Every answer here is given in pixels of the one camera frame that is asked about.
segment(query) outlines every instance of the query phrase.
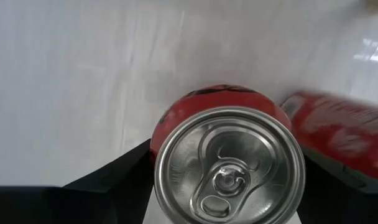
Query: red can body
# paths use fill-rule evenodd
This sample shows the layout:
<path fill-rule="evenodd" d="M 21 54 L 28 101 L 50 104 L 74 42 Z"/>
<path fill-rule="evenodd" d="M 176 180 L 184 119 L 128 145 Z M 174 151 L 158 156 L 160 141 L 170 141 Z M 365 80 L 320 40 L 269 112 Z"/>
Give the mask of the red can body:
<path fill-rule="evenodd" d="M 378 106 L 299 91 L 282 108 L 300 144 L 378 179 Z"/>
<path fill-rule="evenodd" d="M 262 111 L 290 129 L 290 120 L 283 110 L 268 97 L 236 85 L 215 85 L 195 90 L 176 101 L 156 125 L 150 150 L 157 156 L 167 136 L 184 120 L 201 111 L 220 106 L 243 106 Z"/>

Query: silver lid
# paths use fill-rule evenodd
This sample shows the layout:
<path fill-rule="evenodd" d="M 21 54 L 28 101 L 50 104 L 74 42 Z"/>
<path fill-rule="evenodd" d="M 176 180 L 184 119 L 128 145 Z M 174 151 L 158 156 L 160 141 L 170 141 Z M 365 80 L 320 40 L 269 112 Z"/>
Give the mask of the silver lid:
<path fill-rule="evenodd" d="M 187 119 L 164 142 L 155 168 L 159 204 L 174 223 L 285 223 L 304 185 L 296 140 L 249 108 Z"/>

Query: soda can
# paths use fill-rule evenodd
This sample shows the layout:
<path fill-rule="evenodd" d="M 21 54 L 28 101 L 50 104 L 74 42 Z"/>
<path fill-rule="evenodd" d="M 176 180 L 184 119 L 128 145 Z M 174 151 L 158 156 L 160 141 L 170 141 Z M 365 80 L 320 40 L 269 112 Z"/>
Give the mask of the soda can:
<path fill-rule="evenodd" d="M 294 136 L 311 149 L 309 153 L 317 152 L 378 180 L 378 106 L 299 91 L 282 108 L 292 121 Z"/>
<path fill-rule="evenodd" d="M 162 116 L 150 144 L 155 193 L 174 223 L 285 223 L 305 185 L 290 121 L 241 86 L 193 91 Z"/>

